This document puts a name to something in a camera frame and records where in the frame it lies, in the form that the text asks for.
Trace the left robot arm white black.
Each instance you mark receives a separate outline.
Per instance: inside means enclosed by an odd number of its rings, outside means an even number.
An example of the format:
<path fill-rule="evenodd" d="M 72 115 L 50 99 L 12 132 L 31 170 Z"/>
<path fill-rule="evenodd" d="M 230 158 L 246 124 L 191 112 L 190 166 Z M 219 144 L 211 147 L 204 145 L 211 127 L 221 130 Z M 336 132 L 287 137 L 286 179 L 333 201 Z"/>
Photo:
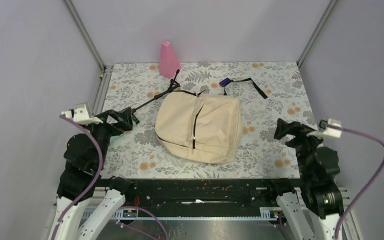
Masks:
<path fill-rule="evenodd" d="M 135 200 L 132 181 L 123 177 L 103 179 L 101 171 L 112 140 L 131 131 L 139 120 L 131 107 L 93 115 L 86 105 L 63 111 L 60 118 L 81 133 L 72 136 L 66 144 L 63 154 L 66 164 L 56 192 L 56 212 L 48 239 L 95 240 L 116 210 Z M 107 189 L 104 198 L 80 224 L 97 187 Z"/>

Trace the cream canvas backpack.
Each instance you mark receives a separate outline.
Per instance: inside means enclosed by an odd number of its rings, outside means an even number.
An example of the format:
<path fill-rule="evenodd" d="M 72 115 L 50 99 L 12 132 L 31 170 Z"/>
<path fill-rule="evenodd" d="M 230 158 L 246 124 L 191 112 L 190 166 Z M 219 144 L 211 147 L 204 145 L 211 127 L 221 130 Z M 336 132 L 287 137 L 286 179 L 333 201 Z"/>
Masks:
<path fill-rule="evenodd" d="M 233 162 L 243 128 L 238 98 L 185 90 L 164 98 L 154 125 L 157 140 L 172 155 L 207 164 Z"/>

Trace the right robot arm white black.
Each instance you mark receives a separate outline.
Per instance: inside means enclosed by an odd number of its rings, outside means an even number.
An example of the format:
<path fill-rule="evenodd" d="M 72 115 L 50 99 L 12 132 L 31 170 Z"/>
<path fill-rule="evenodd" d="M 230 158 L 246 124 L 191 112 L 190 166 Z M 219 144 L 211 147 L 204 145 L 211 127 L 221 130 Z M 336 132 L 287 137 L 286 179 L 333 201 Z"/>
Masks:
<path fill-rule="evenodd" d="M 344 203 L 334 178 L 340 173 L 337 151 L 323 146 L 325 138 L 342 135 L 340 122 L 322 120 L 319 129 L 303 123 L 277 120 L 274 138 L 293 138 L 285 145 L 295 150 L 300 177 L 300 193 L 288 178 L 270 182 L 267 201 L 279 206 L 295 240 L 341 240 Z"/>

